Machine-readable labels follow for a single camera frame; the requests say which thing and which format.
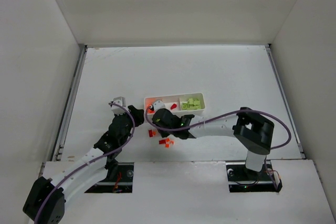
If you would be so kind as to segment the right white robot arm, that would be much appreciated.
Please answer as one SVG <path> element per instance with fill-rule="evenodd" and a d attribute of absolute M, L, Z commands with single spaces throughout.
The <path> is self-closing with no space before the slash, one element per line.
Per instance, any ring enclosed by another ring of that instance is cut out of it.
<path fill-rule="evenodd" d="M 274 123 L 251 109 L 220 119 L 206 120 L 204 117 L 188 114 L 178 117 L 168 109 L 158 109 L 151 122 L 163 137 L 173 135 L 182 140 L 208 136 L 225 136 L 239 140 L 247 149 L 245 167 L 261 172 L 264 160 L 270 153 Z"/>

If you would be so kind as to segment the small lime green lego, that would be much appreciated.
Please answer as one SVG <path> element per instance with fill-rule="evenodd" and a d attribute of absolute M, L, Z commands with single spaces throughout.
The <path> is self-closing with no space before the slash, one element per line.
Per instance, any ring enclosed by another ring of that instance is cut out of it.
<path fill-rule="evenodd" d="M 189 108 L 189 103 L 187 102 L 181 103 L 181 110 L 188 110 L 188 108 Z"/>

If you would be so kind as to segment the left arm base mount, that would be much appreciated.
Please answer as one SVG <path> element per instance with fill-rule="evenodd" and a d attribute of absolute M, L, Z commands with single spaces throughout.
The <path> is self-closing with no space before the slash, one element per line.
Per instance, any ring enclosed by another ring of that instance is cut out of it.
<path fill-rule="evenodd" d="M 86 194 L 130 194 L 133 189 L 134 163 L 119 163 L 108 171 L 105 179 L 96 183 Z"/>

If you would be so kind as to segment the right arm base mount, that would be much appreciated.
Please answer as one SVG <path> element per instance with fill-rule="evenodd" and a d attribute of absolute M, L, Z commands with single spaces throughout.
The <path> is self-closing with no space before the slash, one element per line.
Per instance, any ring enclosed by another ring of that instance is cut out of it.
<path fill-rule="evenodd" d="M 270 161 L 266 161 L 260 172 L 247 169 L 244 162 L 226 163 L 226 171 L 230 193 L 279 193 L 283 187 Z"/>

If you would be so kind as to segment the orange round lego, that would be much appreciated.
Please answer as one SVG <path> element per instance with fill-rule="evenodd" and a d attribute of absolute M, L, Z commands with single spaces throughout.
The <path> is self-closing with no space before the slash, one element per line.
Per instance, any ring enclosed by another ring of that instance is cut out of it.
<path fill-rule="evenodd" d="M 148 99 L 145 100 L 145 104 L 146 104 L 146 106 L 148 106 L 150 104 L 153 104 L 155 101 L 156 101 L 155 98 L 148 98 Z"/>

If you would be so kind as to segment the large lime green lego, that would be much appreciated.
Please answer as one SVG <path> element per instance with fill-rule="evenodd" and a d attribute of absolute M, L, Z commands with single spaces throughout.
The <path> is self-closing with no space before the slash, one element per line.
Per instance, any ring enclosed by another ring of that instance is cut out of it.
<path fill-rule="evenodd" d="M 202 106 L 199 99 L 188 99 L 187 110 L 200 110 L 201 108 Z"/>

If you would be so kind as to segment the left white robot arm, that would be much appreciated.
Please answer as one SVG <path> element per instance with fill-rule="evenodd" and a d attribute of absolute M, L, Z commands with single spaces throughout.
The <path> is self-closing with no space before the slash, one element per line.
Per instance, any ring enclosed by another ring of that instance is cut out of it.
<path fill-rule="evenodd" d="M 108 130 L 79 160 L 51 178 L 39 177 L 33 183 L 23 212 L 34 223 L 59 223 L 69 206 L 97 182 L 114 174 L 116 157 L 144 123 L 143 109 L 119 106 Z"/>

